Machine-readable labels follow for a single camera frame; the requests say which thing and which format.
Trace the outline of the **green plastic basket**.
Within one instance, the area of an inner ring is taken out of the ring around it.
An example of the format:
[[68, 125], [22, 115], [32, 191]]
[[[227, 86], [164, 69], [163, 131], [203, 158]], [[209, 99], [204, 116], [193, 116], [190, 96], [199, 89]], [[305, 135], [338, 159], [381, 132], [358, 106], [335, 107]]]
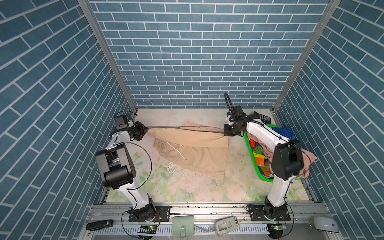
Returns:
[[[290, 181], [297, 178], [300, 175], [300, 171], [304, 168], [302, 145], [298, 140], [290, 140], [279, 135], [267, 127], [267, 125], [256, 121], [247, 123], [245, 139], [257, 173], [264, 181], [273, 182], [273, 180], [268, 180], [260, 172], [260, 167], [266, 166], [264, 159], [267, 157], [267, 150], [273, 152], [273, 156], [271, 158], [268, 157], [268, 159], [272, 161], [269, 170], [275, 175], [275, 180]], [[265, 145], [263, 147], [263, 156], [255, 156], [249, 139], [254, 139], [256, 143]]]

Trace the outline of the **light green wallet pouch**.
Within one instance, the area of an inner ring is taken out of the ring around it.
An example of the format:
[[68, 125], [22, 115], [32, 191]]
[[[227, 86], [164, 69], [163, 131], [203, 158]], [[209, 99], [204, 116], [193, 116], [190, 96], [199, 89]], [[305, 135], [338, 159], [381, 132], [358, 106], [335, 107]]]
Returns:
[[172, 237], [185, 238], [195, 235], [195, 221], [193, 215], [172, 218]]

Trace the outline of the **black remote control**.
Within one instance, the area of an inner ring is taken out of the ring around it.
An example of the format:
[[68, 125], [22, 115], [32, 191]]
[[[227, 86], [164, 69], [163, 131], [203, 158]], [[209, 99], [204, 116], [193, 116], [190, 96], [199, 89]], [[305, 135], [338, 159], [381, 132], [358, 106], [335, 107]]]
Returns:
[[113, 224], [114, 224], [114, 220], [102, 220], [102, 221], [90, 222], [86, 225], [86, 230], [87, 231], [101, 230], [101, 229], [112, 227]]

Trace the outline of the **right circuit board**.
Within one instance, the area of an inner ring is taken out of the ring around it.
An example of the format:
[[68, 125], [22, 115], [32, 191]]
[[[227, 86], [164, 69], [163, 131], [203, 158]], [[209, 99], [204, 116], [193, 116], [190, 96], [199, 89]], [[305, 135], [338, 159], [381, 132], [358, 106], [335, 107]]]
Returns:
[[279, 240], [284, 234], [284, 227], [282, 224], [267, 224], [268, 237], [273, 240]]

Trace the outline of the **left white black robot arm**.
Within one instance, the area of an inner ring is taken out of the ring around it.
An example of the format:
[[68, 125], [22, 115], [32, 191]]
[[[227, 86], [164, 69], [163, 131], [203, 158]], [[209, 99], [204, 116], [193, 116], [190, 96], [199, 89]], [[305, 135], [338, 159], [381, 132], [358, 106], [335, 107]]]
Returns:
[[133, 140], [140, 141], [147, 131], [148, 128], [141, 122], [135, 122], [131, 127], [126, 124], [116, 126], [109, 145], [96, 152], [103, 184], [117, 190], [131, 202], [133, 207], [129, 213], [139, 222], [155, 220], [157, 210], [152, 198], [142, 189], [144, 184], [135, 182], [137, 173], [128, 146]]

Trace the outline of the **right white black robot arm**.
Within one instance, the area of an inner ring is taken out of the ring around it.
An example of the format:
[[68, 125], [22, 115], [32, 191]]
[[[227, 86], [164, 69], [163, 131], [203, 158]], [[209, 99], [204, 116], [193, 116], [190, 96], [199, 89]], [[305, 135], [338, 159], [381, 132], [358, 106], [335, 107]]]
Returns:
[[234, 120], [228, 117], [224, 125], [224, 135], [229, 137], [248, 133], [264, 143], [273, 152], [271, 168], [274, 173], [273, 185], [265, 199], [264, 214], [267, 219], [279, 218], [287, 208], [287, 195], [293, 183], [304, 168], [301, 143], [279, 135], [262, 122], [254, 120]]

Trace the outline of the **beige drawstring shorts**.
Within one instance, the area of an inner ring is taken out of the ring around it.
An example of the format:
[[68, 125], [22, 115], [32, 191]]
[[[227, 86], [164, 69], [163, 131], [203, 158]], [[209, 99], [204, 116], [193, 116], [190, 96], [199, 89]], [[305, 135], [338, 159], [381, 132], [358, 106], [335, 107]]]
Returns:
[[166, 160], [191, 172], [223, 178], [229, 154], [229, 137], [207, 126], [151, 128], [154, 147]]

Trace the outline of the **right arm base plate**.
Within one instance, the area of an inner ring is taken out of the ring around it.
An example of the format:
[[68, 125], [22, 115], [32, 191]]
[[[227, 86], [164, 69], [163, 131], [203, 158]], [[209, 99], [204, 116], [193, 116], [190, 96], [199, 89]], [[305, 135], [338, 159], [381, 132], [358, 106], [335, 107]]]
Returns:
[[245, 207], [246, 211], [250, 214], [251, 221], [277, 221], [285, 220], [290, 221], [291, 216], [287, 205], [274, 207], [271, 205], [253, 205], [249, 204]]

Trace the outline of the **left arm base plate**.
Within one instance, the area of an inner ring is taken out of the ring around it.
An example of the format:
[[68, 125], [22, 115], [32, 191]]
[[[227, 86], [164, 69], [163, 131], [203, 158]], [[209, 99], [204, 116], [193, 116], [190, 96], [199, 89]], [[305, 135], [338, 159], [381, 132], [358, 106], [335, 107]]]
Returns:
[[171, 214], [171, 206], [154, 206], [145, 207], [139, 210], [134, 210], [130, 213], [130, 223], [144, 223], [144, 222], [169, 222]]

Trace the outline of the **pink shorts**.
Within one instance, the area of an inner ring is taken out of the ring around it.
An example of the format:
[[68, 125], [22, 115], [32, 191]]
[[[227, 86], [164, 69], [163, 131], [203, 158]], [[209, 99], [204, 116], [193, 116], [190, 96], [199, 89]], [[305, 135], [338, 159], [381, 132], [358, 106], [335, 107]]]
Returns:
[[[248, 138], [254, 140], [255, 142], [259, 143], [263, 147], [264, 154], [267, 157], [267, 159], [270, 161], [269, 166], [271, 167], [274, 150], [271, 150], [271, 148], [269, 148], [264, 142], [262, 142], [259, 138], [255, 137], [252, 134], [248, 134]], [[307, 178], [310, 173], [310, 165], [317, 159], [317, 157], [313, 153], [305, 149], [302, 149], [302, 151], [303, 151], [304, 169], [300, 171], [299, 177]]]

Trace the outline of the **left circuit board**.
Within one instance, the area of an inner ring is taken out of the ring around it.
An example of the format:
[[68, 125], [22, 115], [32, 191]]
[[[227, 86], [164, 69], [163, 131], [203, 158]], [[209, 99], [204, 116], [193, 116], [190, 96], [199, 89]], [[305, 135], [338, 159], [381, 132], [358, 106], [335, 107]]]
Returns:
[[140, 240], [151, 240], [156, 233], [157, 233], [156, 226], [140, 226], [137, 232]]

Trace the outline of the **white computer mouse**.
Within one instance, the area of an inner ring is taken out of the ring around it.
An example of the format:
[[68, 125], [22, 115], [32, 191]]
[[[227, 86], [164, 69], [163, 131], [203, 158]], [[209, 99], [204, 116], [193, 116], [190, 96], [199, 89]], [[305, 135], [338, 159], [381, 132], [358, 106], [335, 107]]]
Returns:
[[309, 225], [316, 231], [339, 233], [338, 223], [333, 218], [328, 217], [310, 217]]

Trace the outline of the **grey stapler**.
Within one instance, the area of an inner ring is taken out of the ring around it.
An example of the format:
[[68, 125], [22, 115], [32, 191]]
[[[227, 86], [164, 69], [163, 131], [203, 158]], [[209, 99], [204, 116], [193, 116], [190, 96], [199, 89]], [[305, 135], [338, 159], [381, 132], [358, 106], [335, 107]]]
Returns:
[[217, 236], [224, 236], [239, 229], [240, 223], [235, 216], [219, 219], [214, 223], [214, 230]]

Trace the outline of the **colourful patterned shorts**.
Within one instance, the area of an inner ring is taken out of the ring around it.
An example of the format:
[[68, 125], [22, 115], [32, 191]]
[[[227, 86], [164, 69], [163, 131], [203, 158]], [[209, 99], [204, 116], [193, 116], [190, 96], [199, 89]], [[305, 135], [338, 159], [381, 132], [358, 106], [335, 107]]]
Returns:
[[263, 147], [250, 138], [248, 138], [248, 141], [251, 148], [251, 157], [253, 158], [258, 175], [263, 180], [272, 179], [272, 171], [268, 167], [269, 160], [264, 154]]

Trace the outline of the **circuit board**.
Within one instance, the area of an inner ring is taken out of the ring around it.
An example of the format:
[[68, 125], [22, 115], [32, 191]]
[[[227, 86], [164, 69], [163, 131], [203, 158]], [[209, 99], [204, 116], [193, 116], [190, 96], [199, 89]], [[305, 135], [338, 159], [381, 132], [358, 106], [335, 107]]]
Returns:
[[140, 226], [137, 232], [140, 240], [151, 240], [156, 233], [157, 233], [156, 226]]
[[267, 224], [268, 237], [273, 240], [279, 240], [284, 234], [284, 227], [282, 224]]

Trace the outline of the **black calculator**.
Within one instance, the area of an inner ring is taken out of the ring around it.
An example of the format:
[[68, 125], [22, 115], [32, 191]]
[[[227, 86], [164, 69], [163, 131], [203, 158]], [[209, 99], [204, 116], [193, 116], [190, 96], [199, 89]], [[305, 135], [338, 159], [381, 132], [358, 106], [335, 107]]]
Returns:
[[272, 123], [270, 117], [263, 115], [263, 114], [260, 114], [256, 111], [254, 111], [254, 116], [256, 117], [256, 119], [260, 120], [262, 123], [264, 123], [266, 125], [269, 125]]

